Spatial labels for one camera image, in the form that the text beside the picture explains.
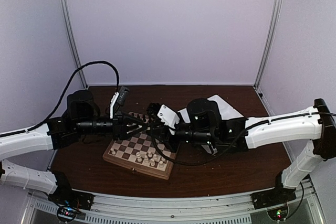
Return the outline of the white tall piece carried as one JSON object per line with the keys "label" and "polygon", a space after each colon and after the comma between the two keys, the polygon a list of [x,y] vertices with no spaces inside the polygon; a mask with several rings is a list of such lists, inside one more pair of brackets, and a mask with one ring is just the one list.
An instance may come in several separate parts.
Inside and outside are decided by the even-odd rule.
{"label": "white tall piece carried", "polygon": [[138,163],[142,163],[142,156],[141,156],[141,153],[140,153],[140,152],[137,152],[137,153],[136,153],[136,156],[137,156],[137,162],[138,162]]}

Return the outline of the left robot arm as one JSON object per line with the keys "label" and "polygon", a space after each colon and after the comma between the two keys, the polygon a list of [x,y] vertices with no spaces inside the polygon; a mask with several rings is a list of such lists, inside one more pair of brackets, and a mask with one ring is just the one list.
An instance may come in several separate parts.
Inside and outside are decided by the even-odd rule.
{"label": "left robot arm", "polygon": [[87,135],[111,135],[114,140],[128,140],[147,128],[144,118],[119,111],[129,90],[116,92],[111,99],[110,115],[101,117],[93,94],[79,90],[67,96],[67,109],[61,117],[50,118],[40,126],[1,134],[1,185],[33,189],[52,200],[71,205],[75,192],[62,172],[42,172],[16,165],[8,158],[35,151],[58,150]]}

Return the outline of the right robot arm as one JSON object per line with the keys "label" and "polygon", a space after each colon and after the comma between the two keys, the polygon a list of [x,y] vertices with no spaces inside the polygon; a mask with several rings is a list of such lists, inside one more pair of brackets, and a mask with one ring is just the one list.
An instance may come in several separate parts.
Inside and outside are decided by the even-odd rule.
{"label": "right robot arm", "polygon": [[323,99],[306,109],[278,116],[243,117],[218,95],[191,101],[175,112],[163,104],[151,112],[150,136],[176,152],[181,142],[207,146],[210,154],[242,152],[264,145],[296,140],[307,144],[293,164],[279,173],[269,192],[279,204],[322,161],[335,158],[335,115]]}

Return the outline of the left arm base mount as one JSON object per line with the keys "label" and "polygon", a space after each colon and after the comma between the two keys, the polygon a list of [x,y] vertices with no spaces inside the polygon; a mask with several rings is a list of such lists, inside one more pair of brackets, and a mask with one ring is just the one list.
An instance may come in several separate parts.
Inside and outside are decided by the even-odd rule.
{"label": "left arm base mount", "polygon": [[94,195],[73,190],[68,178],[63,172],[52,172],[56,179],[56,190],[49,194],[49,199],[60,205],[67,205],[83,210],[90,210],[93,204]]}

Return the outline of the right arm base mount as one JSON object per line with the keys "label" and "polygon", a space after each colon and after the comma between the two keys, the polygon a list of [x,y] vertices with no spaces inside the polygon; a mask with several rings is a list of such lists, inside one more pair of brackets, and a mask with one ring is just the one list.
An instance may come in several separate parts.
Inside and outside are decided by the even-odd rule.
{"label": "right arm base mount", "polygon": [[282,183],[273,189],[259,191],[251,194],[254,209],[268,208],[295,200],[295,188],[285,188]]}

